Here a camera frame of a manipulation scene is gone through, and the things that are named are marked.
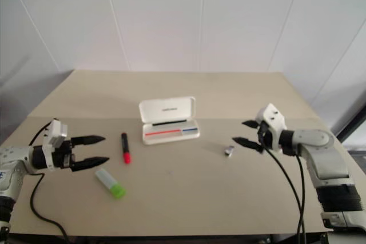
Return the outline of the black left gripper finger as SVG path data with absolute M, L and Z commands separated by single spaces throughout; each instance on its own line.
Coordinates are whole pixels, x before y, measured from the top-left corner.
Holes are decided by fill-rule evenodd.
M 92 145 L 101 141 L 104 141 L 105 137 L 99 135 L 87 135 L 81 137 L 73 137 L 71 138 L 71 144 L 73 146 L 79 145 Z
M 108 157 L 91 157 L 86 158 L 82 161 L 73 162 L 71 164 L 71 171 L 81 171 L 86 169 L 91 169 L 93 167 L 99 166 L 109 160 Z

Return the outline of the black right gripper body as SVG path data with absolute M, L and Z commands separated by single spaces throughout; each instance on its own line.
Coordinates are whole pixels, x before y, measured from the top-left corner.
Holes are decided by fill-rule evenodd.
M 267 124 L 265 121 L 256 122 L 258 131 L 258 141 L 260 144 L 259 152 L 272 150 L 279 153 L 279 128 Z

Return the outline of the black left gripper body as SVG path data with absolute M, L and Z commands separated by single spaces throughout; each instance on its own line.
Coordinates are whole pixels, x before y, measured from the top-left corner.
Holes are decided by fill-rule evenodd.
M 74 147 L 74 138 L 71 138 L 68 141 L 62 142 L 61 146 L 54 150 L 53 165 L 55 168 L 70 168 L 71 171 L 77 171 L 75 168 L 75 155 L 73 153 Z

